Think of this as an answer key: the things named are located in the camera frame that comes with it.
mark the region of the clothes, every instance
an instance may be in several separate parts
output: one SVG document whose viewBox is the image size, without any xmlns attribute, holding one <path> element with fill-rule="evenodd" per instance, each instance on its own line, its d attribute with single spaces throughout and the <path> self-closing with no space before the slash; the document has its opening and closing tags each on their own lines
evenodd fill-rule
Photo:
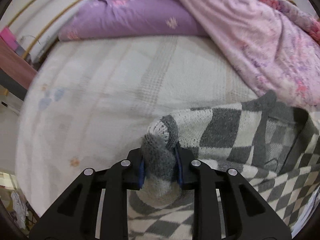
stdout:
<svg viewBox="0 0 320 240">
<path fill-rule="evenodd" d="M 286 0 L 180 0 L 245 83 L 291 106 L 320 103 L 320 23 Z"/>
<path fill-rule="evenodd" d="M 274 172 L 266 166 L 268 154 L 272 153 L 263 151 L 265 138 L 271 135 L 278 142 L 288 143 L 290 137 L 284 130 L 266 130 L 268 120 L 278 120 L 283 128 L 303 126 L 303 132 L 297 130 L 297 137 L 288 144 L 290 152 L 273 156 L 276 161 L 294 156 L 294 167 L 291 162 L 278 162 L 281 167 Z M 178 141 L 213 169 L 237 169 L 292 228 L 320 183 L 318 138 L 319 131 L 308 113 L 276 102 L 273 92 L 244 103 L 175 111 L 154 121 L 141 145 L 145 184 L 129 196 L 130 236 L 190 239 L 193 193 L 181 194 L 172 176 L 176 172 L 173 147 Z M 138 226 L 139 221 L 143 221 L 144 228 Z"/>
<path fill-rule="evenodd" d="M 0 68 L 22 87 L 28 89 L 36 70 L 12 51 L 0 38 Z"/>
</svg>

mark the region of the pink box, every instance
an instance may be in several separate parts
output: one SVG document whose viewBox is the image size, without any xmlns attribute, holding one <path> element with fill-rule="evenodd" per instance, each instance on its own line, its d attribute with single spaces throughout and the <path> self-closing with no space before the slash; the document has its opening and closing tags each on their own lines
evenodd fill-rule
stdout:
<svg viewBox="0 0 320 240">
<path fill-rule="evenodd" d="M 0 37 L 4 40 L 4 42 L 13 50 L 15 51 L 18 47 L 16 36 L 9 30 L 8 27 L 5 27 L 0 32 Z"/>
</svg>

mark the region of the white cloth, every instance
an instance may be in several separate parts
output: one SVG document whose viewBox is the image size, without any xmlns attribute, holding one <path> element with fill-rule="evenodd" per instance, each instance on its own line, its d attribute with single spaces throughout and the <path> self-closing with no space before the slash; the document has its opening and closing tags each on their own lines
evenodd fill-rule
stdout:
<svg viewBox="0 0 320 240">
<path fill-rule="evenodd" d="M 107 169 L 176 109 L 257 98 L 207 38 L 59 43 L 21 112 L 18 182 L 42 215 L 87 167 Z"/>
<path fill-rule="evenodd" d="M 19 228 L 26 229 L 26 216 L 28 215 L 28 209 L 25 203 L 23 203 L 19 197 L 19 194 L 15 191 L 11 192 L 12 207 L 17 215 L 17 224 Z"/>
</svg>

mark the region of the bedding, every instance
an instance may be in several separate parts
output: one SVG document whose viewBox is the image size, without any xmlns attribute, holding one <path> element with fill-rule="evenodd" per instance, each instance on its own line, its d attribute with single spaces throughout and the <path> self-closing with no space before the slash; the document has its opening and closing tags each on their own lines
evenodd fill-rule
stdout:
<svg viewBox="0 0 320 240">
<path fill-rule="evenodd" d="M 29 88 L 36 76 L 36 70 L 19 57 L 2 38 L 0 38 L 0 69 L 25 89 Z"/>
<path fill-rule="evenodd" d="M 178 0 L 89 0 L 60 41 L 158 34 L 207 36 Z"/>
<path fill-rule="evenodd" d="M 180 0 L 245 83 L 291 106 L 320 102 L 320 23 L 286 0 Z"/>
</svg>

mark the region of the metal screw head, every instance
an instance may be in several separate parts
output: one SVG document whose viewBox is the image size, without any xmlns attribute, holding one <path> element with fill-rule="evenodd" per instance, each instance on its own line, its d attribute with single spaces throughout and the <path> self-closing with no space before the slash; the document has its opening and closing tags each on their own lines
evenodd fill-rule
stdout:
<svg viewBox="0 0 320 240">
<path fill-rule="evenodd" d="M 230 169 L 228 170 L 228 173 L 231 175 L 231 176 L 236 176 L 238 174 L 238 171 L 236 171 L 235 169 Z"/>
<path fill-rule="evenodd" d="M 124 166 L 124 167 L 128 167 L 130 164 L 131 164 L 131 162 L 129 160 L 123 160 L 121 162 L 121 166 Z"/>
<path fill-rule="evenodd" d="M 198 166 L 200 166 L 200 165 L 201 165 L 201 162 L 200 162 L 200 161 L 198 161 L 198 160 L 193 160 L 193 161 L 191 162 L 191 164 L 192 164 L 193 166 L 198 167 Z"/>
<path fill-rule="evenodd" d="M 85 169 L 83 173 L 87 176 L 90 176 L 93 174 L 93 169 L 90 169 L 90 168 Z"/>
</svg>

